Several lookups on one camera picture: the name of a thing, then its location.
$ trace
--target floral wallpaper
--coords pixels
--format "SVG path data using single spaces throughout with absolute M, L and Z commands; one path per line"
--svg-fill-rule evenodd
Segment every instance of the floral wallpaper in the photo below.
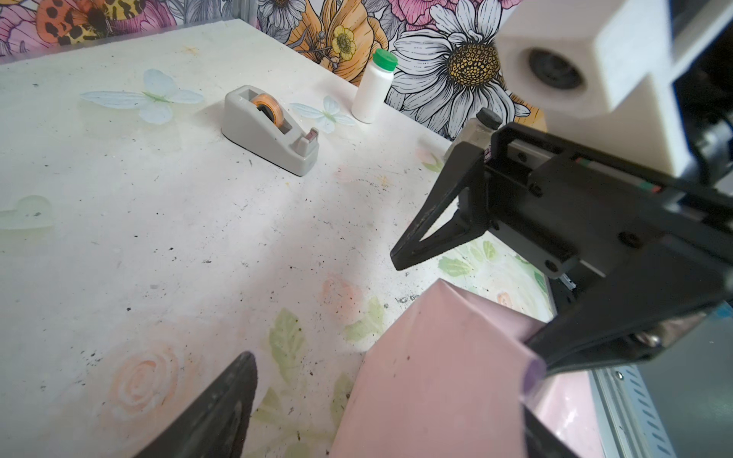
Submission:
M 232 0 L 0 0 L 0 57 L 232 17 Z
M 358 86 L 372 53 L 399 59 L 387 103 L 451 140 L 484 107 L 543 128 L 512 95 L 494 37 L 520 0 L 258 0 L 266 34 Z

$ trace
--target floral tablecloth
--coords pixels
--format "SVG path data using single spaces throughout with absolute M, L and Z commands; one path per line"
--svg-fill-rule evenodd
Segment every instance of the floral tablecloth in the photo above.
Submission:
M 244 84 L 322 129 L 305 177 L 221 135 Z M 436 278 L 550 319 L 490 235 L 394 269 L 449 141 L 335 116 L 355 91 L 242 21 L 0 66 L 0 454 L 132 456 L 252 351 L 245 456 L 325 456 L 364 352 Z

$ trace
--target tape dispenser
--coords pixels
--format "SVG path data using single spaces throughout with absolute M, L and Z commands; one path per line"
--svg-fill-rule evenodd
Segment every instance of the tape dispenser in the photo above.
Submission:
M 313 168 L 318 157 L 318 130 L 303 132 L 274 97 L 254 86 L 242 86 L 226 95 L 221 132 L 299 177 Z

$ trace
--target white daisy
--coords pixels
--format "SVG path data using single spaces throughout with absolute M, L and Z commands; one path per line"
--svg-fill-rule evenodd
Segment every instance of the white daisy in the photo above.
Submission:
M 303 19 L 306 0 L 257 0 L 258 12 L 275 29 L 294 29 Z
M 387 102 L 417 122 L 455 138 L 467 119 L 484 107 L 503 123 L 529 115 L 503 86 L 494 36 L 501 22 L 499 0 L 470 0 L 456 11 L 430 8 L 438 30 L 405 32 L 395 41 L 398 71 Z

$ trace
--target plastic bottle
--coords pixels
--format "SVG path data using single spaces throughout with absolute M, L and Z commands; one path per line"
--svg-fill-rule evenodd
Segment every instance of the plastic bottle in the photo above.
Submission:
M 392 85 L 395 68 L 397 68 L 397 56 L 389 51 L 377 49 L 372 60 L 366 64 L 364 76 L 351 105 L 351 114 L 356 119 L 367 124 L 377 119 L 384 99 L 387 98 L 387 91 Z

